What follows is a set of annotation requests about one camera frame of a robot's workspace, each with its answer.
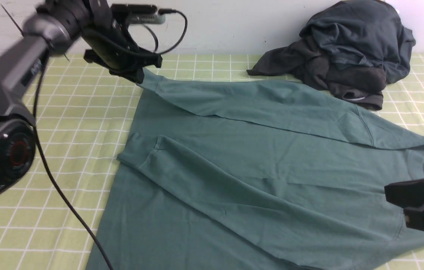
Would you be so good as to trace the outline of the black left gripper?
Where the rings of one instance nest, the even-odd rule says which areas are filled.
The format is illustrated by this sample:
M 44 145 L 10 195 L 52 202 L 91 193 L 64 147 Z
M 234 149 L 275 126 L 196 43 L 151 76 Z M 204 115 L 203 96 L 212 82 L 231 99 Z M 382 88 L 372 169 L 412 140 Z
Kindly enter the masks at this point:
M 142 84 L 143 67 L 162 66 L 162 56 L 140 47 L 128 31 L 130 25 L 116 21 L 106 0 L 82 0 L 81 3 L 89 19 L 82 37 L 108 69 L 120 72 L 120 77 L 128 81 Z

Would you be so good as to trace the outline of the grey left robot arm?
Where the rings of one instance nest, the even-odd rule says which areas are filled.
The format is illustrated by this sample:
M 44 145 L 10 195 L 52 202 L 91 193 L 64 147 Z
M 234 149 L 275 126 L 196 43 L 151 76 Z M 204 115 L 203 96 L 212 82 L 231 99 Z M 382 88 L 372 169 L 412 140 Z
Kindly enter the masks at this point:
M 141 83 L 143 68 L 162 65 L 161 55 L 140 48 L 128 36 L 131 24 L 162 24 L 155 5 L 113 4 L 106 0 L 46 0 L 23 25 L 20 41 L 0 56 L 0 194 L 32 166 L 36 118 L 22 101 L 52 56 L 79 38 L 90 45 L 84 60 L 111 75 Z

